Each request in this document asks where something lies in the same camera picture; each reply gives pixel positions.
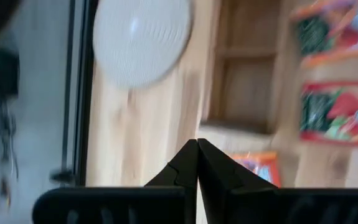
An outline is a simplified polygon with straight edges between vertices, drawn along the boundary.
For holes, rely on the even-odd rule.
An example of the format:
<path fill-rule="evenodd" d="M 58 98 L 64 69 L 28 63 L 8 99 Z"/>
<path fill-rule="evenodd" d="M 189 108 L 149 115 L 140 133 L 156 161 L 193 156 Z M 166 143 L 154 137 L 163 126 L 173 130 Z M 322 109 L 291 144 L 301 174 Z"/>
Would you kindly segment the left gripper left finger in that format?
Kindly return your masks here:
<path fill-rule="evenodd" d="M 167 165 L 145 186 L 175 186 L 184 188 L 184 223 L 196 223 L 197 163 L 199 145 L 188 140 Z"/>

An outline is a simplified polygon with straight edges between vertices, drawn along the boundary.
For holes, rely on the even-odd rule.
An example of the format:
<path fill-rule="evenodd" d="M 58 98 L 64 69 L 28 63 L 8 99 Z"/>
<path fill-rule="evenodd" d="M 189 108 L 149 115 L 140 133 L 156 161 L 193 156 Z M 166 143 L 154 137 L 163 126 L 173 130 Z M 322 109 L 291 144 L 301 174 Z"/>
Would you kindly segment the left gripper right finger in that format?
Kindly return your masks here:
<path fill-rule="evenodd" d="M 268 223 L 271 206 L 259 191 L 276 189 L 206 139 L 199 139 L 198 178 L 208 223 Z"/>

